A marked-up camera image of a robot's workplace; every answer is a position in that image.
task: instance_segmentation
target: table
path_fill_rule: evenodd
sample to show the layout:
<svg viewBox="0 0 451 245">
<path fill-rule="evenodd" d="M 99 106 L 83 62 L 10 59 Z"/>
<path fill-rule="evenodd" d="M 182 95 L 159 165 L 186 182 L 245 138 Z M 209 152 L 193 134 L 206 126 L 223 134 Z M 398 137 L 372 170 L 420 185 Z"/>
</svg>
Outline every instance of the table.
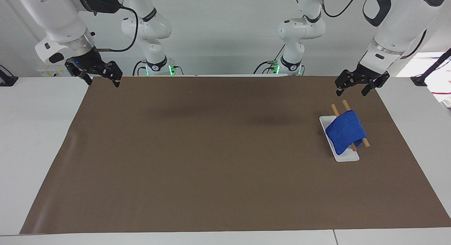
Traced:
<svg viewBox="0 0 451 245">
<path fill-rule="evenodd" d="M 448 111 L 448 115 L 451 117 L 451 108 L 447 108 L 443 102 L 441 102 L 440 105 L 441 105 L 443 108 L 445 108 L 446 111 Z"/>
<path fill-rule="evenodd" d="M 451 228 L 296 232 L 24 235 L 15 237 L 87 90 L 77 78 L 21 78 L 0 88 L 0 244 L 424 244 L 451 243 Z M 378 89 L 390 115 L 451 215 L 450 117 L 410 79 Z"/>
</svg>

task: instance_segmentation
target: blue cloth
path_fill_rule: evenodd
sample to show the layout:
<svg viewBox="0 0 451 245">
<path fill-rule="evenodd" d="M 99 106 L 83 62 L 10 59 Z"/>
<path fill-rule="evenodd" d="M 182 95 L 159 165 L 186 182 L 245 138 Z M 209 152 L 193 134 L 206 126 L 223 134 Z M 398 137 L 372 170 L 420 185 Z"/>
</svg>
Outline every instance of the blue cloth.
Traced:
<svg viewBox="0 0 451 245">
<path fill-rule="evenodd" d="M 352 143 L 359 147 L 363 142 L 362 139 L 367 137 L 359 117 L 352 110 L 337 117 L 326 128 L 326 134 L 338 155 L 342 154 Z"/>
</svg>

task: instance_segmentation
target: white tray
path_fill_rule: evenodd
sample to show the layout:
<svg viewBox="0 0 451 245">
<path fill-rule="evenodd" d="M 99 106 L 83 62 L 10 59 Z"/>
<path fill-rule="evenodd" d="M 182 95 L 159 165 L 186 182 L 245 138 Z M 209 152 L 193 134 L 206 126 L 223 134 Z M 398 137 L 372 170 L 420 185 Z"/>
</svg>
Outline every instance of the white tray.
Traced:
<svg viewBox="0 0 451 245">
<path fill-rule="evenodd" d="M 335 160 L 338 163 L 347 163 L 350 161 L 358 161 L 359 154 L 357 152 L 354 152 L 351 148 L 351 146 L 348 146 L 348 148 L 343 152 L 341 155 L 337 155 L 334 145 L 332 144 L 332 141 L 329 137 L 327 137 L 326 134 L 326 128 L 335 120 L 335 115 L 329 115 L 329 116 L 321 116 L 319 118 L 319 121 L 322 126 L 322 130 L 324 131 L 324 135 L 326 136 L 327 141 L 329 142 L 330 149 L 332 150 L 332 153 L 334 154 Z"/>
</svg>

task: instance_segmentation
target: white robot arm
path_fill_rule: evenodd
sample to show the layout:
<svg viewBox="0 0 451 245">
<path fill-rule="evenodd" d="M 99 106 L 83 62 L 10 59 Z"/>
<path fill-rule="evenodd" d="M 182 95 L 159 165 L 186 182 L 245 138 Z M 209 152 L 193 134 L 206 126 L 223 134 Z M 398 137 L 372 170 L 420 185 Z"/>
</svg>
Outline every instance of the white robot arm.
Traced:
<svg viewBox="0 0 451 245">
<path fill-rule="evenodd" d="M 337 95 L 356 84 L 366 84 L 366 96 L 390 77 L 387 69 L 397 62 L 412 42 L 429 27 L 445 0 L 366 0 L 365 19 L 377 27 L 356 70 L 344 70 L 335 80 Z"/>
<path fill-rule="evenodd" d="M 105 63 L 95 49 L 92 35 L 80 19 L 79 11 L 115 13 L 123 0 L 20 0 L 47 36 L 35 47 L 47 65 L 66 65 L 73 76 L 87 84 L 89 74 L 98 74 L 119 86 L 122 71 L 114 61 Z"/>
<path fill-rule="evenodd" d="M 285 51 L 277 61 L 279 73 L 296 75 L 300 71 L 304 45 L 303 39 L 321 37 L 326 31 L 326 24 L 321 18 L 320 0 L 299 0 L 302 18 L 285 20 L 279 25 L 279 36 L 285 41 Z"/>
<path fill-rule="evenodd" d="M 166 57 L 163 46 L 158 41 L 171 36 L 172 27 L 169 21 L 157 12 L 152 0 L 124 0 L 124 3 L 139 16 L 136 42 L 146 57 L 147 71 L 153 76 L 173 75 L 175 71 L 172 60 Z M 134 37 L 134 21 L 134 18 L 124 18 L 122 21 L 122 31 L 130 38 Z"/>
</svg>

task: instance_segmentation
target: brown paper sheet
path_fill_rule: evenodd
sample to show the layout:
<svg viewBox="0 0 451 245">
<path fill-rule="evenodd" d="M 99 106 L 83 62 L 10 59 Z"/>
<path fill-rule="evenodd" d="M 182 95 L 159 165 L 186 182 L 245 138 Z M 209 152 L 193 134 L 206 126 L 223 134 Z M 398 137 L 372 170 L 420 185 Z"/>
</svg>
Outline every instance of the brown paper sheet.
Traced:
<svg viewBox="0 0 451 245">
<path fill-rule="evenodd" d="M 95 78 L 21 234 L 451 226 L 384 104 L 334 78 Z M 359 115 L 337 163 L 319 123 Z"/>
</svg>

